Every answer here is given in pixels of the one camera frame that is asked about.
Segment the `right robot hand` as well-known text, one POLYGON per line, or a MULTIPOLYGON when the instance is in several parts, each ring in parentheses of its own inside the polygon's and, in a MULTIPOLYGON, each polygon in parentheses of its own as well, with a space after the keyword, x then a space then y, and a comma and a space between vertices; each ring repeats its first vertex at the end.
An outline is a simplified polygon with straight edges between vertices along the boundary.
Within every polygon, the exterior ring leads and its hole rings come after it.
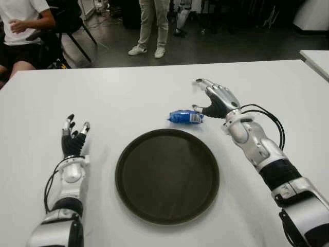
POLYGON ((224 119, 231 111, 241 108, 239 101, 228 88, 204 78, 196 79, 193 84, 202 89, 211 100, 208 107, 194 104, 194 111, 208 117, 224 119))

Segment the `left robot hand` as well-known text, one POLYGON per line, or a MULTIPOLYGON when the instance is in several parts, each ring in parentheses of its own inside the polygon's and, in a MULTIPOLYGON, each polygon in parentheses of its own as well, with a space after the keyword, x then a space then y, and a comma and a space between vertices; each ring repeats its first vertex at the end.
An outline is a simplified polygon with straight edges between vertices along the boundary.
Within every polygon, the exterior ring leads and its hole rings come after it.
POLYGON ((85 122, 81 131, 72 131, 75 126, 74 114, 70 114, 64 121, 62 128, 61 147, 64 158, 80 156, 90 130, 90 123, 85 122))

